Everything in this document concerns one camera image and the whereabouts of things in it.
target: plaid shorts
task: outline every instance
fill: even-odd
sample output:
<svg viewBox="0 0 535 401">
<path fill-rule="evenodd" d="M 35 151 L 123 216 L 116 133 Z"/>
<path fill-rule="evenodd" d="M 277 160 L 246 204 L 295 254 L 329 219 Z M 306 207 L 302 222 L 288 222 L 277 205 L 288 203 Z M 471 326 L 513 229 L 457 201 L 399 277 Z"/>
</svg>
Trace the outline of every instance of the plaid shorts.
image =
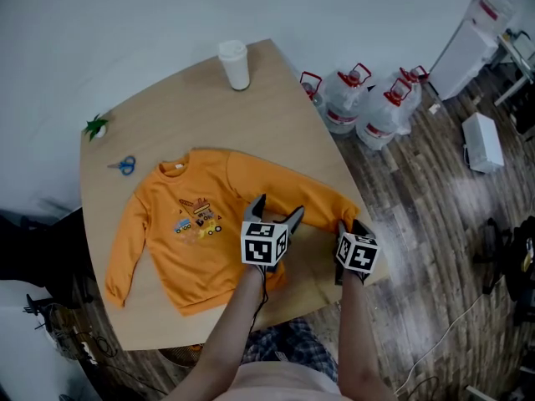
<svg viewBox="0 0 535 401">
<path fill-rule="evenodd" d="M 337 363 L 301 317 L 249 334 L 242 364 L 256 361 L 301 364 L 338 382 Z"/>
</svg>

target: fiducial marker cube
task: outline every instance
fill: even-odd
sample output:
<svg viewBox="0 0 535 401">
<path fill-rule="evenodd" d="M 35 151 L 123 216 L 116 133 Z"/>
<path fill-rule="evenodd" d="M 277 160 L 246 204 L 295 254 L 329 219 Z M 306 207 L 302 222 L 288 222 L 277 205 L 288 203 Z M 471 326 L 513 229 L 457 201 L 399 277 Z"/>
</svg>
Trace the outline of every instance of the fiducial marker cube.
<svg viewBox="0 0 535 401">
<path fill-rule="evenodd" d="M 275 266 L 288 249 L 288 226 L 277 223 L 242 223 L 242 262 Z"/>
<path fill-rule="evenodd" d="M 346 269 L 371 273 L 374 271 L 379 251 L 380 247 L 375 239 L 344 233 L 336 251 L 336 258 Z"/>
</svg>

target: sweatshirt collar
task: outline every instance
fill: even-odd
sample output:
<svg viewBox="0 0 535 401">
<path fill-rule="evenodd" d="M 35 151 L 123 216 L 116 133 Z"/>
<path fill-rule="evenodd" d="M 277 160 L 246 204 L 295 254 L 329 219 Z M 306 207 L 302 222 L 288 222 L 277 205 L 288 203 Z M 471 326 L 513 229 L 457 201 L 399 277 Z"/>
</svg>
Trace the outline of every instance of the sweatshirt collar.
<svg viewBox="0 0 535 401">
<path fill-rule="evenodd" d="M 166 183 L 176 183 L 184 180 L 184 178 L 191 173 L 194 156 L 195 151 L 191 150 L 179 160 L 160 162 L 158 166 L 156 166 L 155 173 L 158 175 L 158 178 Z"/>
</svg>

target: sweatshirt cuff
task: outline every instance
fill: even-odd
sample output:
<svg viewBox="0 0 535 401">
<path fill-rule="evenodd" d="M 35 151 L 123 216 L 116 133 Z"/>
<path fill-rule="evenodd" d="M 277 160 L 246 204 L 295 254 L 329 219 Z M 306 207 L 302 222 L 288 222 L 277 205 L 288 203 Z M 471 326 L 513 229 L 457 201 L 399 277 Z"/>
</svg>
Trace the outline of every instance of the sweatshirt cuff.
<svg viewBox="0 0 535 401">
<path fill-rule="evenodd" d="M 110 302 L 110 303 L 115 304 L 120 309 L 125 307 L 125 301 L 124 300 L 120 300 L 119 298 L 114 296 L 111 292 L 106 292 L 106 300 L 108 300 L 108 302 Z"/>
</svg>

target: paper cup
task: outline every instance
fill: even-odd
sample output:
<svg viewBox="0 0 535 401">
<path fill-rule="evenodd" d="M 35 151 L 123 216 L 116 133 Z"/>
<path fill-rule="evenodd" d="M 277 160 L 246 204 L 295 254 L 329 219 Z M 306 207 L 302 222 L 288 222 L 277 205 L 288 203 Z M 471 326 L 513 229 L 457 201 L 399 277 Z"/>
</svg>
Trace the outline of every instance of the paper cup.
<svg viewBox="0 0 535 401">
<path fill-rule="evenodd" d="M 228 81 L 235 90 L 249 86 L 249 67 L 247 66 L 247 46 L 239 40 L 219 43 L 217 55 L 223 64 Z"/>
</svg>

